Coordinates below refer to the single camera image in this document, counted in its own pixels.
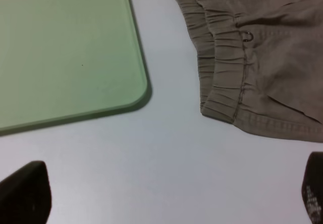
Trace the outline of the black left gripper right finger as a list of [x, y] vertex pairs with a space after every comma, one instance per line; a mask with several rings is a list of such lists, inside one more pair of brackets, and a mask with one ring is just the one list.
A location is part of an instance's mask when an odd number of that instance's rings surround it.
[[308, 158], [302, 183], [302, 199], [311, 223], [322, 223], [322, 152]]

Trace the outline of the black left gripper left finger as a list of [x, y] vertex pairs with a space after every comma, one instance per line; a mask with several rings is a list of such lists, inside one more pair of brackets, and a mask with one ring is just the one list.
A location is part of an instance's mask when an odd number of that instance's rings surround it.
[[45, 162], [32, 161], [1, 181], [1, 223], [47, 223], [51, 207]]

